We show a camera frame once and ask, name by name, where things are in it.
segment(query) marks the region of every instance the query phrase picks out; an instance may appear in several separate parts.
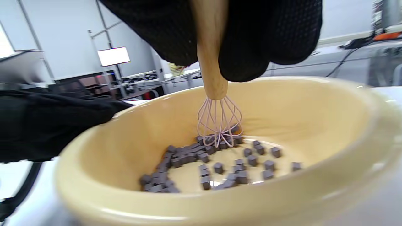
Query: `orange object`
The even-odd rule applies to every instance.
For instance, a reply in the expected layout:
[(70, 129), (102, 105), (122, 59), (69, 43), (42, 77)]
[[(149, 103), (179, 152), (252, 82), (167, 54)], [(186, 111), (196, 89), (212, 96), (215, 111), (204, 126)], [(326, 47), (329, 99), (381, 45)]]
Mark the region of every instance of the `orange object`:
[(379, 34), (374, 37), (374, 40), (387, 40), (387, 39), (396, 39), (401, 35), (401, 32), (394, 32), (394, 33), (383, 33)]

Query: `monitor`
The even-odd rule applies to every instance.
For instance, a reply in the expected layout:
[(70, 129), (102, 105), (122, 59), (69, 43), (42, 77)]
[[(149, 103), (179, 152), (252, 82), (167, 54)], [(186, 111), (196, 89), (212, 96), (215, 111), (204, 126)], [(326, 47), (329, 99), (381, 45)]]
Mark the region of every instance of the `monitor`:
[(98, 56), (104, 67), (130, 62), (126, 47), (100, 50)]

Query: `wooden whisk handle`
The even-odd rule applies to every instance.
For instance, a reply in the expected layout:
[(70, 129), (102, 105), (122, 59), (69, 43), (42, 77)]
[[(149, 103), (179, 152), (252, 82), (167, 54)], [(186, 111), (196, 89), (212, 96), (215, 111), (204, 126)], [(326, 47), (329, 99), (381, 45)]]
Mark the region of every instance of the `wooden whisk handle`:
[(197, 28), (197, 55), (207, 97), (221, 100), (228, 81), (219, 70), (218, 56), (228, 18), (228, 0), (191, 0)]

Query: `gloved hand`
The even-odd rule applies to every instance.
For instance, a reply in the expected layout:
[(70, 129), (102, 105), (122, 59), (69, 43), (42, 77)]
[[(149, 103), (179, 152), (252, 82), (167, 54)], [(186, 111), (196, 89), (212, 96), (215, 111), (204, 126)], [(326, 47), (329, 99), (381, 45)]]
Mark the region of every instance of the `gloved hand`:
[[(162, 59), (189, 66), (198, 61), (189, 0), (101, 0), (147, 41)], [(229, 0), (219, 53), (222, 76), (246, 82), (270, 62), (297, 64), (316, 48), (322, 0)]]

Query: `whisk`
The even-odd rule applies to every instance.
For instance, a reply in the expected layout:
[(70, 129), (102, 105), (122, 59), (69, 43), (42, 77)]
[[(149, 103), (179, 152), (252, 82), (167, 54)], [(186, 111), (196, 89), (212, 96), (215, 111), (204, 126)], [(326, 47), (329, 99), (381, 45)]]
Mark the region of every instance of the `whisk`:
[(207, 95), (198, 112), (198, 135), (204, 145), (218, 147), (224, 141), (233, 147), (243, 133), (242, 114), (226, 96), (228, 81), (219, 70), (218, 56), (225, 31), (228, 0), (192, 0), (197, 28), (197, 55)]

